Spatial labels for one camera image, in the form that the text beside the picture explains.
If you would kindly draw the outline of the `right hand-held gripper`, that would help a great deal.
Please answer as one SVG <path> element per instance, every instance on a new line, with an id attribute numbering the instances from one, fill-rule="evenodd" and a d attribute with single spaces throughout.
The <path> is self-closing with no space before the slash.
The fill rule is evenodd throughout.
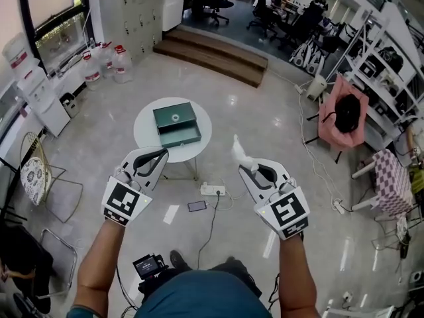
<path id="1" fill-rule="evenodd" d="M 240 165 L 238 172 L 256 204 L 255 213 L 282 240 L 302 235 L 309 226 L 310 209 L 301 187 L 281 163 L 265 158 L 255 158 L 254 163 L 257 171 Z"/>

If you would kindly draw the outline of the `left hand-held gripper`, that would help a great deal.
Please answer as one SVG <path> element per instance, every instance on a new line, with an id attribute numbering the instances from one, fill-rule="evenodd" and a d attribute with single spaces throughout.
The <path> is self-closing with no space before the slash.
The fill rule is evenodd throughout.
<path id="1" fill-rule="evenodd" d="M 134 221 L 153 202 L 150 194 L 168 158 L 168 150 L 162 147 L 129 152 L 107 181 L 101 214 L 123 227 Z"/>

